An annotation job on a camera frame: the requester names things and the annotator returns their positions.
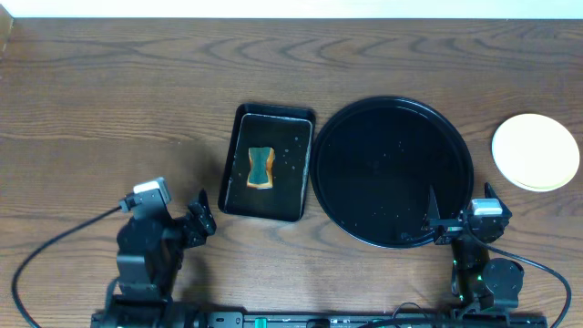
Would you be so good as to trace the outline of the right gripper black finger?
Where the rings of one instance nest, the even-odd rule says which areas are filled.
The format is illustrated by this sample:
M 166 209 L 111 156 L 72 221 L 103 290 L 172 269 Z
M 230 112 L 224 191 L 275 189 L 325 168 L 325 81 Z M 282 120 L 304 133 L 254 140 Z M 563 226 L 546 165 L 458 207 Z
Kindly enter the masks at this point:
M 506 204 L 497 196 L 489 182 L 484 184 L 484 193 L 485 198 L 491 200 L 492 203 L 495 203 L 499 209 L 504 210 L 506 208 Z
M 434 187 L 432 185 L 429 186 L 428 207 L 426 210 L 426 217 L 425 218 L 427 221 L 441 219 L 440 211 L 439 211 L 436 196 L 435 196 L 435 190 L 434 190 Z

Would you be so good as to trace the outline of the yellow plate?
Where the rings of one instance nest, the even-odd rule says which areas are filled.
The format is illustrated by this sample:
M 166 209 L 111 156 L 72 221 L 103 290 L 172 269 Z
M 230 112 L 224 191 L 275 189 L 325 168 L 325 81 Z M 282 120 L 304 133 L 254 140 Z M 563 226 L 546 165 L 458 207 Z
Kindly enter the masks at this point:
M 573 135 L 553 118 L 533 113 L 504 121 L 492 137 L 491 151 L 498 170 L 511 183 L 568 184 L 580 164 Z

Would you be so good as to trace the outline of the orange green scrub sponge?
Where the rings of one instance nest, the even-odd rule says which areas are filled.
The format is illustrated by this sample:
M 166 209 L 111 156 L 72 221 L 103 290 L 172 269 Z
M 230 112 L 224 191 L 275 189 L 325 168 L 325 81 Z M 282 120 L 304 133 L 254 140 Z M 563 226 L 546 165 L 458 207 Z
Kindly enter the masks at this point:
M 249 148 L 250 172 L 247 186 L 256 190 L 273 187 L 272 166 L 275 152 L 271 147 Z

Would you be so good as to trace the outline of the pale green plate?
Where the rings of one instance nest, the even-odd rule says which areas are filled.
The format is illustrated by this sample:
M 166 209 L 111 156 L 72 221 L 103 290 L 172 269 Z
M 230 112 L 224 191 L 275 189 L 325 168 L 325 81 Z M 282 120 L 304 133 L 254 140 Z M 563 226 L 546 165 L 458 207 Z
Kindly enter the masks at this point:
M 533 191 L 533 192 L 549 192 L 552 190 L 560 189 L 566 185 L 566 182 L 559 182 L 559 183 L 550 184 L 550 185 L 539 185 L 539 184 L 533 184 L 533 183 L 526 184 L 526 183 L 520 182 L 518 180 L 512 180 L 512 183 L 521 189 L 529 190 L 529 191 Z

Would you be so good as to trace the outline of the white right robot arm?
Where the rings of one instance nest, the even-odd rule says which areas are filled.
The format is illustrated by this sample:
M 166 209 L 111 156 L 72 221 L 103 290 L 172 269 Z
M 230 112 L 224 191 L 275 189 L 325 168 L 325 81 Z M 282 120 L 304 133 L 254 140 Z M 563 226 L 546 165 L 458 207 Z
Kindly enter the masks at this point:
M 461 304 L 450 311 L 451 317 L 492 317 L 508 323 L 508 311 L 518 306 L 524 269 L 516 261 L 490 256 L 487 247 L 504 234 L 512 212 L 488 183 L 484 190 L 484 198 L 471 200 L 456 217 L 442 219 L 430 189 L 422 228 L 434 234 L 434 244 L 453 251 L 451 289 Z

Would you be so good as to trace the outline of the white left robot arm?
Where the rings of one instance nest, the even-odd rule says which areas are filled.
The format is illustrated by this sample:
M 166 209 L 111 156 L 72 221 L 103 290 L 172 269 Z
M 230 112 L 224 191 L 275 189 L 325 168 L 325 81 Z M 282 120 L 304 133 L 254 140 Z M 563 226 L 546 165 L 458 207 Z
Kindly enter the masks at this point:
M 128 194 L 120 205 L 132 216 L 117 235 L 118 277 L 91 328 L 206 327 L 206 314 L 172 298 L 184 251 L 204 245 L 217 229 L 206 191 L 176 219 L 159 189 Z

